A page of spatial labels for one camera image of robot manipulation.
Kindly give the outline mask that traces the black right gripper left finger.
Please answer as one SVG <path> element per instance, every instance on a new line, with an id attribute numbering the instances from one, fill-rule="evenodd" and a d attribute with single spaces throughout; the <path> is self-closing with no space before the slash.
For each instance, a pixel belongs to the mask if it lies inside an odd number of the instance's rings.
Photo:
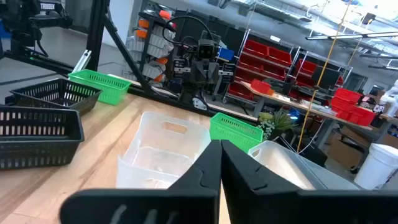
<path id="1" fill-rule="evenodd" d="M 167 189 L 86 189 L 60 208 L 61 224 L 218 224 L 221 141 Z"/>

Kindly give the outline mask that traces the clear plastic basket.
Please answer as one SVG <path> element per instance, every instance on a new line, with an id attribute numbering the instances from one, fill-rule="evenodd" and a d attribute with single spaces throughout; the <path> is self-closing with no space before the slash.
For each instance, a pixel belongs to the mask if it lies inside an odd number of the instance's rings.
<path id="1" fill-rule="evenodd" d="M 208 128 L 146 111 L 126 153 L 118 157 L 119 189 L 166 189 L 193 165 L 211 141 Z"/>
<path id="2" fill-rule="evenodd" d="M 352 182 L 273 141 L 248 150 L 260 164 L 305 190 L 357 190 Z"/>

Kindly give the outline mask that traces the black plastic basket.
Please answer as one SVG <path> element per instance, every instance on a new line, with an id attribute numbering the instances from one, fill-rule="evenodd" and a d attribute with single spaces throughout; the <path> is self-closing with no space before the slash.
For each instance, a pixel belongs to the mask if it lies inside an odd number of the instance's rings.
<path id="1" fill-rule="evenodd" d="M 67 165 L 84 140 L 76 110 L 0 105 L 0 170 Z"/>
<path id="2" fill-rule="evenodd" d="M 10 92 L 18 106 L 75 110 L 83 116 L 95 107 L 102 90 L 57 78 Z"/>

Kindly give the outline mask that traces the blue storage bin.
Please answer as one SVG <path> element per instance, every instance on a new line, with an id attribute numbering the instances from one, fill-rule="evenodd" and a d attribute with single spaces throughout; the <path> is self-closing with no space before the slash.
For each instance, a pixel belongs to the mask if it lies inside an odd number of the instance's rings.
<path id="1" fill-rule="evenodd" d="M 231 61 L 234 58 L 234 51 L 226 49 L 224 47 L 220 47 L 218 50 L 218 58 L 221 58 L 225 61 Z"/>

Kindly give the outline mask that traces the red storage bin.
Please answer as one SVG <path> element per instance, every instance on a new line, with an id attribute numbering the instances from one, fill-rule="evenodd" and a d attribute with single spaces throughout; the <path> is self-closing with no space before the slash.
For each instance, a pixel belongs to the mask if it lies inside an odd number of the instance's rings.
<path id="1" fill-rule="evenodd" d="M 336 117 L 360 126 L 369 126 L 375 117 L 375 113 L 356 106 L 354 103 L 334 97 L 331 99 L 331 109 L 336 112 Z"/>
<path id="2" fill-rule="evenodd" d="M 335 97 L 339 97 L 356 104 L 358 100 L 362 97 L 362 94 L 344 88 L 339 88 L 335 91 Z"/>
<path id="3" fill-rule="evenodd" d="M 254 79 L 251 82 L 251 88 L 253 90 L 258 91 L 259 93 L 262 93 L 262 94 L 266 94 L 266 95 L 274 94 L 274 90 L 271 88 L 270 84 L 260 81 L 260 80 L 257 80 L 257 79 Z"/>

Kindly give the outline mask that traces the black rack with white bins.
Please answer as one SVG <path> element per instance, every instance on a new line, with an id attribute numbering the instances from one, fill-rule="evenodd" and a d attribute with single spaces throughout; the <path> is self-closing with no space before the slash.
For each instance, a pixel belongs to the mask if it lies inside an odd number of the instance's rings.
<path id="1" fill-rule="evenodd" d="M 175 31 L 163 28 L 162 24 L 172 17 L 162 9 L 145 9 L 126 40 L 126 47 L 149 85 L 163 87 L 166 79 L 166 64 L 174 49 L 170 42 Z"/>

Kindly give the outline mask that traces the green plastic basket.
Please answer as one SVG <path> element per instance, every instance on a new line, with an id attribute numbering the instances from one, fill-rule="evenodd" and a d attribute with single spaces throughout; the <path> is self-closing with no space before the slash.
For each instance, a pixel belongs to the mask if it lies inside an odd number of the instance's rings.
<path id="1" fill-rule="evenodd" d="M 210 137 L 212 140 L 229 140 L 245 153 L 260 144 L 263 130 L 223 113 L 217 113 L 210 119 Z"/>
<path id="2" fill-rule="evenodd" d="M 130 82 L 92 70 L 80 70 L 68 75 L 71 81 L 102 90 L 98 101 L 111 105 L 119 104 L 130 86 Z"/>

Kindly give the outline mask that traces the small potted succulent plant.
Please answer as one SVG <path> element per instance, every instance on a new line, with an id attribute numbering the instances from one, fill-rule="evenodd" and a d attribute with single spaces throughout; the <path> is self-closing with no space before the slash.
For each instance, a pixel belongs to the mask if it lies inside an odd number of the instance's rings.
<path id="1" fill-rule="evenodd" d="M 259 113 L 257 127 L 263 130 L 264 141 L 271 141 L 295 126 L 295 121 L 290 117 L 287 110 L 279 110 L 274 114 Z"/>

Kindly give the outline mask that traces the cardboard box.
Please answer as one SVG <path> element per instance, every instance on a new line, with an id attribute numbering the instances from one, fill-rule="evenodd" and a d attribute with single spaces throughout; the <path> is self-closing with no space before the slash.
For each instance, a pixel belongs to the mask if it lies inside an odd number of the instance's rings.
<path id="1" fill-rule="evenodd" d="M 358 169 L 365 156 L 365 148 L 354 143 L 345 135 L 333 131 L 328 138 L 328 157 L 348 170 Z"/>

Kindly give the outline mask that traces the wooden workbench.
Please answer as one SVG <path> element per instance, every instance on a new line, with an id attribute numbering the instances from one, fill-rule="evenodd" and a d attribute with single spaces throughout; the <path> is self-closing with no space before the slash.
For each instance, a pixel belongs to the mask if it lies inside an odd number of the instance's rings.
<path id="1" fill-rule="evenodd" d="M 287 96 L 280 95 L 280 94 L 277 94 L 277 93 L 273 93 L 272 95 L 263 94 L 261 92 L 258 92 L 256 89 L 253 89 L 250 83 L 247 83 L 247 82 L 244 82 L 244 81 L 240 81 L 239 83 L 241 85 L 243 85 L 245 88 L 247 88 L 251 93 L 253 93 L 255 95 L 258 95 L 258 96 L 261 96 L 261 99 L 257 102 L 257 104 L 255 106 L 255 109 L 254 109 L 254 112 L 253 112 L 253 116 L 255 118 L 259 117 L 259 113 L 261 112 L 261 110 L 264 107 L 265 99 L 269 99 L 269 100 L 276 101 L 278 103 L 282 103 L 284 106 L 292 106 L 294 108 L 297 108 L 298 110 L 309 111 L 310 113 L 317 114 L 319 116 L 325 117 L 326 119 L 332 119 L 332 120 L 334 120 L 336 122 L 343 123 L 344 125 L 352 126 L 352 127 L 359 128 L 359 129 L 362 129 L 362 130 L 368 130 L 368 131 L 372 130 L 372 128 L 369 127 L 369 126 L 360 126 L 358 124 L 354 124 L 354 123 L 349 122 L 347 120 L 343 120 L 341 118 L 337 118 L 333 114 L 324 113 L 324 112 L 322 112 L 320 110 L 316 110 L 313 106 L 311 106 L 309 108 L 308 105 L 290 101 Z"/>

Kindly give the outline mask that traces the white plastic bucket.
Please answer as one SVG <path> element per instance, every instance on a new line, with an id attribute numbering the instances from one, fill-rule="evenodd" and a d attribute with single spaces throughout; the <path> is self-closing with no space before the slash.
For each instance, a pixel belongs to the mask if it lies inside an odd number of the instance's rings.
<path id="1" fill-rule="evenodd" d="M 380 189 L 398 169 L 398 149 L 372 143 L 354 183 L 366 190 Z"/>

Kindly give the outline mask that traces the black monitor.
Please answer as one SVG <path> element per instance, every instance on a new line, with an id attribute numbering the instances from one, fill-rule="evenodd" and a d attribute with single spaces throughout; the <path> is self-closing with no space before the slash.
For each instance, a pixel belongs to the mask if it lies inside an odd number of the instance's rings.
<path id="1" fill-rule="evenodd" d="M 312 75 L 312 80 L 315 85 L 318 83 L 318 80 L 320 78 L 322 71 L 323 71 L 323 76 L 322 76 L 322 78 L 320 80 L 320 84 L 318 86 L 325 90 L 334 89 L 334 87 L 340 77 L 340 72 L 337 70 L 332 70 L 329 68 L 323 68 L 323 67 L 317 66 Z"/>

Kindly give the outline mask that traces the silver aluminium bar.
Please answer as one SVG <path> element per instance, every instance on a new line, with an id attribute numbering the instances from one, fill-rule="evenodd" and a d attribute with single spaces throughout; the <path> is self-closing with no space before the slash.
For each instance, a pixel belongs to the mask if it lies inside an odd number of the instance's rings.
<path id="1" fill-rule="evenodd" d="M 80 57 L 79 61 L 75 65 L 72 73 L 79 72 L 79 71 L 85 69 L 88 62 L 90 61 L 90 58 L 91 58 L 91 51 L 85 50 L 83 55 Z"/>

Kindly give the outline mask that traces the ceiling light bar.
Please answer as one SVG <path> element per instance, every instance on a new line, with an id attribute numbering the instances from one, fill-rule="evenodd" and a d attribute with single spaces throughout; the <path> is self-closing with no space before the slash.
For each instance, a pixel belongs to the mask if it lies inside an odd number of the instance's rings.
<path id="1" fill-rule="evenodd" d="M 375 39 L 386 37 L 398 37 L 398 32 L 380 32 L 368 34 L 347 34 L 347 35 L 318 35 L 306 37 L 307 40 L 334 40 L 334 39 Z"/>

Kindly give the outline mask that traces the black aluminium table frame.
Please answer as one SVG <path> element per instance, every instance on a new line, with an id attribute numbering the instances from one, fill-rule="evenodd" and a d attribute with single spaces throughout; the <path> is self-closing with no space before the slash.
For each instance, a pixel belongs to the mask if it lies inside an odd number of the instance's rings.
<path id="1" fill-rule="evenodd" d="M 192 103 L 187 100 L 179 100 L 178 96 L 173 94 L 170 90 L 161 90 L 159 88 L 153 89 L 148 82 L 144 79 L 141 71 L 135 61 L 127 51 L 126 46 L 123 44 L 120 36 L 117 34 L 117 28 L 111 21 L 111 13 L 109 9 L 110 0 L 93 0 L 91 7 L 90 26 L 88 32 L 88 40 L 86 49 L 91 51 L 90 59 L 88 60 L 87 68 L 96 71 L 98 68 L 98 61 L 101 52 L 102 34 L 106 29 L 111 38 L 114 40 L 116 47 L 124 57 L 125 61 L 129 65 L 133 74 L 137 77 L 138 83 L 132 83 L 128 89 L 128 93 L 137 95 L 150 100 L 158 101 L 176 108 L 191 111 L 194 113 L 202 114 L 205 116 L 214 116 L 216 113 L 224 113 L 228 116 L 232 116 L 236 119 L 241 119 L 248 123 L 255 123 L 258 121 L 256 117 L 241 114 L 226 108 L 218 107 L 216 105 L 207 104 L 207 109 L 202 110 L 194 107 Z M 0 40 L 0 59 L 9 58 L 17 60 L 23 63 L 41 67 L 47 70 L 56 72 L 59 75 L 67 77 L 72 72 L 72 66 L 52 60 L 41 56 L 39 53 L 30 53 L 28 50 L 23 50 L 18 53 L 14 53 L 10 50 L 3 51 L 2 42 Z"/>

